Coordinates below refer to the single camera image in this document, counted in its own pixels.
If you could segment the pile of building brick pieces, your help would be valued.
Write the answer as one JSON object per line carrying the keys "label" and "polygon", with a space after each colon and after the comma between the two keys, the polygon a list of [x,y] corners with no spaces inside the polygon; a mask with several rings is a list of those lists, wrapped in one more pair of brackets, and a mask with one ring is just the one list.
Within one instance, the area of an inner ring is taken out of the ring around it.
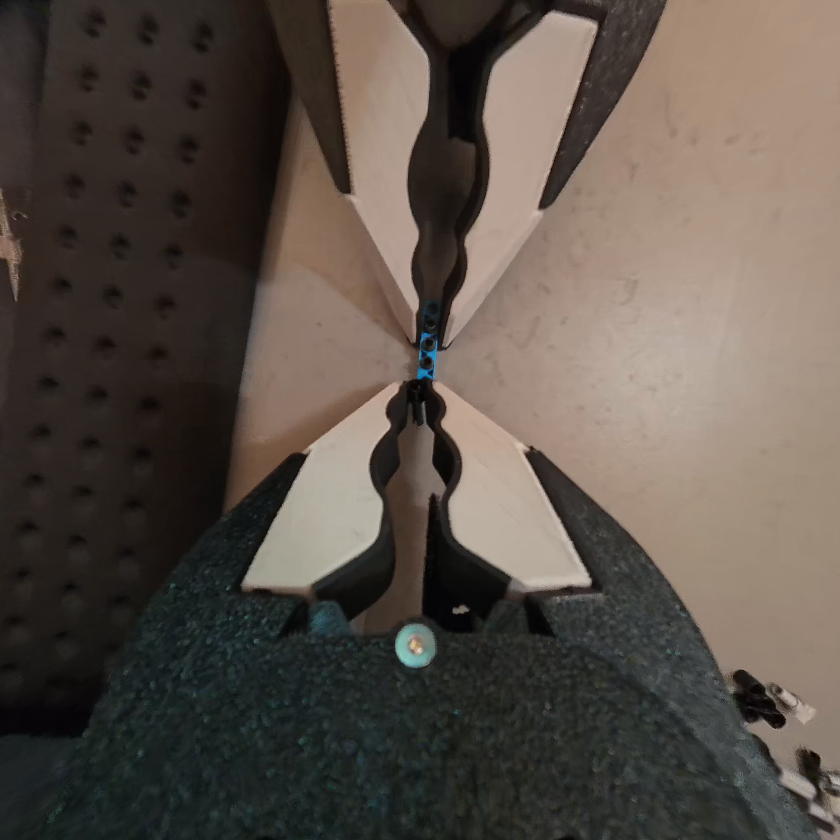
{"label": "pile of building brick pieces", "polygon": [[[760,721],[781,730],[789,719],[802,725],[810,722],[816,710],[795,693],[776,683],[763,683],[750,672],[737,669],[728,676],[731,698],[742,722],[751,726]],[[757,735],[759,750],[775,771],[778,782],[795,799],[812,824],[829,836],[839,832],[839,771],[824,764],[822,756],[805,747],[795,751],[795,768],[778,761],[769,746]]]}

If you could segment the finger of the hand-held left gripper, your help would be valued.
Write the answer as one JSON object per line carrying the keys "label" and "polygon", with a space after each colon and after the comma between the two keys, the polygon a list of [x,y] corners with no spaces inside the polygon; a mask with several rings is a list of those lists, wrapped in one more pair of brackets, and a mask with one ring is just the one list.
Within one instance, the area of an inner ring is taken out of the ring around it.
{"label": "finger of the hand-held left gripper", "polygon": [[476,313],[539,224],[542,195],[597,36],[589,17],[551,10],[491,61],[479,127],[486,188],[465,235],[465,275],[445,346]]}
{"label": "finger of the hand-held left gripper", "polygon": [[329,22],[350,169],[346,200],[362,225],[374,278],[414,343],[419,231],[407,181],[427,117],[427,52],[386,1],[329,2]]}

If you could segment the light blue short beam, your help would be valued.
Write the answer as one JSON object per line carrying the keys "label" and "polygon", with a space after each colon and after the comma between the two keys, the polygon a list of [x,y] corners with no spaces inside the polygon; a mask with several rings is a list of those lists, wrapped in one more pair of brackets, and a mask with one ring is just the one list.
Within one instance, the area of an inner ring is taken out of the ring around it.
{"label": "light blue short beam", "polygon": [[435,300],[426,301],[419,314],[416,378],[420,381],[432,381],[435,377],[438,353],[439,314],[439,303]]}

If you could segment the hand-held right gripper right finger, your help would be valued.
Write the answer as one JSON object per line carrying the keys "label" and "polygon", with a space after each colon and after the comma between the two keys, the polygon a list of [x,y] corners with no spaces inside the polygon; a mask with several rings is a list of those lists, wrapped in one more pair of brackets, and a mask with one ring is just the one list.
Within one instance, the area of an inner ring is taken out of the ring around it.
{"label": "hand-held right gripper right finger", "polygon": [[444,486],[428,502],[423,617],[452,634],[551,634],[543,602],[594,582],[536,451],[447,387],[420,386]]}

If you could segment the grey desk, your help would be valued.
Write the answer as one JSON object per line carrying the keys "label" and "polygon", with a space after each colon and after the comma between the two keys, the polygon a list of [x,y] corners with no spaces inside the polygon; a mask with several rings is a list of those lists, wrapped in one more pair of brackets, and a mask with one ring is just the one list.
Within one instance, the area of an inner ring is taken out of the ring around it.
{"label": "grey desk", "polygon": [[838,2],[667,2],[437,377],[665,573],[838,770]]}

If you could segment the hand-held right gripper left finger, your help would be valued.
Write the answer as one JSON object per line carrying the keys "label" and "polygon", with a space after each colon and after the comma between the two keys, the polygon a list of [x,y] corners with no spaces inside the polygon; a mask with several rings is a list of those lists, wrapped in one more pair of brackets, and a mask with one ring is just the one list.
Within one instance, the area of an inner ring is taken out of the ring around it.
{"label": "hand-held right gripper left finger", "polygon": [[335,602],[350,620],[386,592],[396,547],[385,487],[400,465],[409,390],[386,386],[283,463],[294,475],[243,592]]}

